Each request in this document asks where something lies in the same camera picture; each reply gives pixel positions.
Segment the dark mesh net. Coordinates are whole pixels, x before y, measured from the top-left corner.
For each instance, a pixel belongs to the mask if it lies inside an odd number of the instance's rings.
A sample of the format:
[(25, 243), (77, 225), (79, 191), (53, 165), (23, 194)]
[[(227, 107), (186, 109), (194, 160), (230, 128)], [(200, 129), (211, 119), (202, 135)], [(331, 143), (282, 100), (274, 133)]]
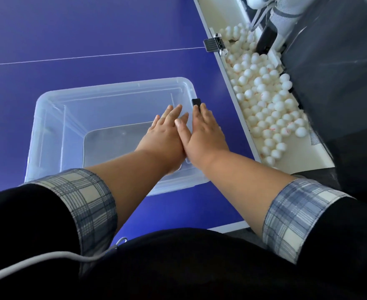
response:
[(367, 203), (367, 0), (315, 0), (283, 64), (341, 190)]

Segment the clear plastic storage bin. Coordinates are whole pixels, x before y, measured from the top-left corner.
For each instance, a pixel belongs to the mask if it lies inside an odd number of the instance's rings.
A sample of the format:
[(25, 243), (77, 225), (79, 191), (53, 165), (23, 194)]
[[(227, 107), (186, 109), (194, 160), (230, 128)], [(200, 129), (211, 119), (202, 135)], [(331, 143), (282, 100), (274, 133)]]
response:
[(136, 149), (156, 115), (197, 95), (183, 77), (49, 91), (36, 103), (24, 182), (94, 166)]

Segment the black and silver clamp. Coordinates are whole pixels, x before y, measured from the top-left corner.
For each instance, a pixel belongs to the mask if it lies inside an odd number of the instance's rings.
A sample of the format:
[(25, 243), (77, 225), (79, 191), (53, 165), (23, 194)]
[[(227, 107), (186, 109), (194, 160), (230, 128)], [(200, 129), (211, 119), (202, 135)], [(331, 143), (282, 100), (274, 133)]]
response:
[(221, 33), (216, 33), (212, 38), (203, 40), (203, 44), (206, 51), (209, 53), (218, 53), (220, 56), (226, 56), (228, 54)]

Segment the person's right forearm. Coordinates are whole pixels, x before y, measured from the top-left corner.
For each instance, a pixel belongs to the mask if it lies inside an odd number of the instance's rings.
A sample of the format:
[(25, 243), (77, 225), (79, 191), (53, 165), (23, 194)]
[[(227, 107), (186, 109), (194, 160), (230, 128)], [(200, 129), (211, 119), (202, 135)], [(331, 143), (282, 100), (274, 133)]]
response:
[(262, 237), (272, 202), (296, 177), (226, 150), (208, 152), (200, 160), (201, 171)]

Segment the white ball machine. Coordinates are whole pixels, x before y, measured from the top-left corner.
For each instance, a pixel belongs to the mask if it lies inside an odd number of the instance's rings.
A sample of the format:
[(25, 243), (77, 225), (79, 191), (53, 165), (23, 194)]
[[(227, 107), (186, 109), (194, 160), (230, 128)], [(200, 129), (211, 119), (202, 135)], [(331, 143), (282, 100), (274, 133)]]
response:
[(250, 30), (257, 38), (256, 52), (266, 54), (272, 65), (281, 65), (278, 53), (294, 26), (315, 0), (241, 0), (244, 9), (255, 10)]

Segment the person's right hand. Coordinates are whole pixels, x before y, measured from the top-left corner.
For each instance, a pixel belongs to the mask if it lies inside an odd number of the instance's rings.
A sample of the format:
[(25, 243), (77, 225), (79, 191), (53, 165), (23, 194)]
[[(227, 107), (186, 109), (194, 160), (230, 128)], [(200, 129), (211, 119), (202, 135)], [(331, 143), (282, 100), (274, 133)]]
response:
[(191, 163), (206, 176), (217, 163), (232, 154), (213, 114), (212, 124), (206, 124), (196, 105), (192, 112), (191, 140), (184, 150)]

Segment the white ball tray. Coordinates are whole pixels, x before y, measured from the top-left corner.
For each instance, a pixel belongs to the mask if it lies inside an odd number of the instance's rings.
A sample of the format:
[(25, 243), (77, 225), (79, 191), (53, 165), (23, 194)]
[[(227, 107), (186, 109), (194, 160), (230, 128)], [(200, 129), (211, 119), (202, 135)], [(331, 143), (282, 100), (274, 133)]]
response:
[[(207, 35), (239, 23), (247, 24), (250, 18), (242, 0), (194, 0)], [(311, 145), (310, 135), (303, 138), (291, 135), (285, 138), (287, 151), (275, 165), (288, 174), (333, 168), (335, 165), (323, 144)]]

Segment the pile of white ping-pong balls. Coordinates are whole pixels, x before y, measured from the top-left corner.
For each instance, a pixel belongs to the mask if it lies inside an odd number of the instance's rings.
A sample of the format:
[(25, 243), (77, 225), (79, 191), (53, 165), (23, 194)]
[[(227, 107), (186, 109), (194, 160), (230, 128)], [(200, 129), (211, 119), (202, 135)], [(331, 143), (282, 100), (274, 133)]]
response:
[(270, 167), (288, 150), (285, 139), (304, 138), (310, 125), (290, 94), (290, 75), (280, 73), (267, 54), (256, 52), (249, 25), (227, 26), (218, 32), (227, 49), (223, 65), (252, 138), (259, 139), (261, 161)]

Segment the black top with plaid cuffs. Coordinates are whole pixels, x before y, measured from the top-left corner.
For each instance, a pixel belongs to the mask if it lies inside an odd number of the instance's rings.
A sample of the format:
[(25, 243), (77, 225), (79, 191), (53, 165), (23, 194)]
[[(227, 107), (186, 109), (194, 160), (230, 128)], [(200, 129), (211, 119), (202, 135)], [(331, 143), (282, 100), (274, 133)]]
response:
[[(117, 225), (111, 191), (76, 169), (0, 192), (0, 270), (48, 252), (92, 257)], [(93, 263), (40, 262), (0, 280), (0, 300), (367, 299), (367, 204), (298, 179), (274, 199), (266, 249), (210, 230), (134, 238)]]

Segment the person's left forearm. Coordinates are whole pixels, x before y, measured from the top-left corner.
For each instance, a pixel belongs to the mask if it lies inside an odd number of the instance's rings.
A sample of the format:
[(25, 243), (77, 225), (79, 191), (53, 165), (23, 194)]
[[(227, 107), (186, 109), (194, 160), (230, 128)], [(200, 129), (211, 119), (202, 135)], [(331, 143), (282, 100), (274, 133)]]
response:
[(186, 155), (178, 147), (139, 148), (116, 159), (86, 167), (108, 187), (116, 206), (116, 235), (132, 213), (166, 175), (175, 172)]

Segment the person's left hand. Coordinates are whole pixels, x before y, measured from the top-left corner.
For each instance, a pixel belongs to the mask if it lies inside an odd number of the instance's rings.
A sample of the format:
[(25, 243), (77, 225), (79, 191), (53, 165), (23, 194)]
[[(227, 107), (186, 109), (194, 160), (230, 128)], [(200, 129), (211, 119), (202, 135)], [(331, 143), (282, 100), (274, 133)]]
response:
[[(154, 129), (149, 127), (147, 133), (135, 151), (146, 152), (151, 159), (155, 160), (159, 166), (163, 168), (166, 175), (170, 175), (177, 171), (186, 158), (184, 148), (177, 131), (176, 125), (169, 126), (169, 113), (175, 107), (167, 106)], [(189, 114), (186, 112), (178, 119), (188, 119)]]

